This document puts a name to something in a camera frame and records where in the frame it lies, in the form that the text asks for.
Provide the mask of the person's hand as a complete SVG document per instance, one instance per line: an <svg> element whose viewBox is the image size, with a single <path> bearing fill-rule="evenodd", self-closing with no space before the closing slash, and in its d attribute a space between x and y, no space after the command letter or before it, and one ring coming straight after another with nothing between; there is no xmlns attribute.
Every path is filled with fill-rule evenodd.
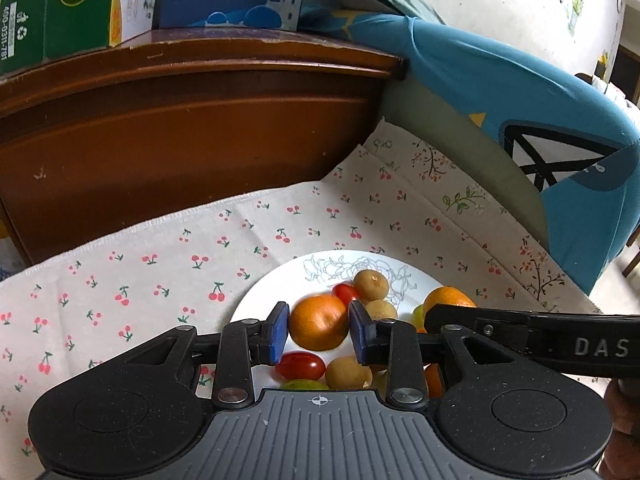
<svg viewBox="0 0 640 480"><path fill-rule="evenodd" d="M615 380L608 384L604 400L613 419L613 433L606 447L599 474L606 480L638 479L639 445L639 381Z"/></svg>

